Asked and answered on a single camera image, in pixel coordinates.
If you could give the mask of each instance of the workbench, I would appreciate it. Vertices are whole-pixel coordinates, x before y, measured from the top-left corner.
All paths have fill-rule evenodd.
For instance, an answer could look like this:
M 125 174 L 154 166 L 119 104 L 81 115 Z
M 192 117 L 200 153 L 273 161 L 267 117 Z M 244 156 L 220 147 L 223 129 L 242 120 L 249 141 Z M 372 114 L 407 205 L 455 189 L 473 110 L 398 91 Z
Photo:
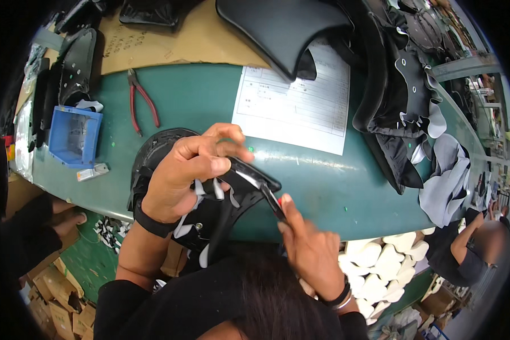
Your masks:
M 110 172 L 84 182 L 77 169 L 55 160 L 47 146 L 34 151 L 33 182 L 55 196 L 99 214 L 132 221 L 127 211 L 131 167 L 144 141 L 155 132 L 185 127 L 203 133 L 213 123 L 231 122 L 242 67 L 226 64 L 183 64 L 136 70 L 138 80 L 156 105 L 161 127 L 154 126 L 148 105 L 137 94 L 136 112 L 143 138 L 132 126 L 126 72 L 102 78 L 92 99 L 104 105 L 96 162 Z M 343 156 L 270 140 L 246 139 L 255 155 L 253 164 L 281 181 L 305 218 L 321 229 L 338 232 L 342 240 L 380 237 L 432 227 L 421 210 L 419 190 L 406 188 L 398 195 L 383 176 L 360 132 L 351 126 L 362 98 L 364 78 L 352 70 L 350 110 Z M 442 87 L 440 104 L 447 133 L 467 148 L 472 162 L 470 191 L 477 182 L 483 149 L 475 132 Z M 418 169 L 423 180 L 431 173 L 425 159 Z M 279 241 L 270 206 L 259 202 L 236 223 L 231 237 L 252 241 Z

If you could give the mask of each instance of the hand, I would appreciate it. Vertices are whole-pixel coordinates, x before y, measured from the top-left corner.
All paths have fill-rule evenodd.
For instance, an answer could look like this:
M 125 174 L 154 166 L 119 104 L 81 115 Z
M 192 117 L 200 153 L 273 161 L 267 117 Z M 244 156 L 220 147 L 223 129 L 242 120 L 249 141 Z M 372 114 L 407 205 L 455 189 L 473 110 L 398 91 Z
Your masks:
M 310 221 L 304 220 L 291 196 L 281 198 L 287 224 L 279 222 L 289 264 L 306 283 L 326 301 L 333 301 L 344 290 L 344 274 L 338 266 L 340 236 L 321 232 Z
M 234 142 L 221 141 L 224 138 Z M 151 177 L 143 212 L 162 223 L 173 223 L 189 213 L 197 200 L 190 189 L 195 179 L 204 182 L 226 173 L 231 168 L 226 156 L 253 160 L 253 153 L 242 146 L 245 139 L 238 125 L 227 123 L 214 124 L 202 136 L 179 139 Z

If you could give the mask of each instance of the black wristband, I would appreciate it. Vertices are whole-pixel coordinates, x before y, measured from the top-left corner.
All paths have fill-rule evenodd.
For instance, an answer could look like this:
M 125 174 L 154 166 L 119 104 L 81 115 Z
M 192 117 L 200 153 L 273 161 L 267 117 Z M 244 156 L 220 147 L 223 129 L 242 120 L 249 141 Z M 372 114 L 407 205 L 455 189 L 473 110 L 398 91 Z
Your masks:
M 136 208 L 134 208 L 134 219 L 151 234 L 166 238 L 170 232 L 176 229 L 181 219 L 178 219 L 174 223 L 161 223 L 155 221 L 143 212 L 142 199 L 139 199 L 136 202 Z
M 326 301 L 322 297 L 319 297 L 319 301 L 321 301 L 325 306 L 333 308 L 334 306 L 340 305 L 347 297 L 350 292 L 350 283 L 347 281 L 347 276 L 344 275 L 344 290 L 340 293 L 333 301 Z

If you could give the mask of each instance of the silver bangle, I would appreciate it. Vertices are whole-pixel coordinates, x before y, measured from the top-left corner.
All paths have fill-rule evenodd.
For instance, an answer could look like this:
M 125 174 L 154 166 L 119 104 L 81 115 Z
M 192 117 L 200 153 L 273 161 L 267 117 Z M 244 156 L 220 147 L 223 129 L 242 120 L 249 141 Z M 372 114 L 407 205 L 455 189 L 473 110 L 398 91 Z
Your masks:
M 346 302 L 342 303 L 341 305 L 337 305 L 337 306 L 333 306 L 333 310 L 337 311 L 339 310 L 340 308 L 344 307 L 346 304 L 348 304 L 351 300 L 351 295 L 350 297 L 346 300 Z

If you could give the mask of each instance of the paper document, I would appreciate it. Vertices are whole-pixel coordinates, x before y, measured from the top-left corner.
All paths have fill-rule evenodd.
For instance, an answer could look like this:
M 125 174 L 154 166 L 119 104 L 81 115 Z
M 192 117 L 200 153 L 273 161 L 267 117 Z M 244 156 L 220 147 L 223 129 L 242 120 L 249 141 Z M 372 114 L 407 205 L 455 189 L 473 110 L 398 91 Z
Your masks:
M 314 41 L 309 50 L 315 80 L 289 84 L 272 70 L 244 66 L 232 123 L 251 137 L 342 155 L 350 67 L 325 41 Z

